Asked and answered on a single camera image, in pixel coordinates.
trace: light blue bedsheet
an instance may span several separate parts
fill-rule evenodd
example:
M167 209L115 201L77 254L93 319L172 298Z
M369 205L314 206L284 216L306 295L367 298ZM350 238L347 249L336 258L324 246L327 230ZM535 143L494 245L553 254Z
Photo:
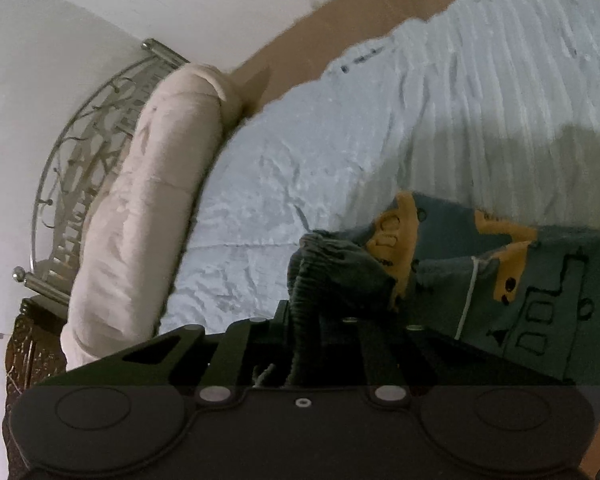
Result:
M271 316L301 235L398 189L600 228L600 0L458 0L268 105L210 173L159 331Z

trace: wrinkled bedsheet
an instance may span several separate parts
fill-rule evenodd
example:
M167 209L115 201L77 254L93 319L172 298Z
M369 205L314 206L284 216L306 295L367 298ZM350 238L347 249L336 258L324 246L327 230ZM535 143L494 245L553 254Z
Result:
M600 228L600 0L458 0L268 105L206 182L159 331L271 316L303 234L399 189Z

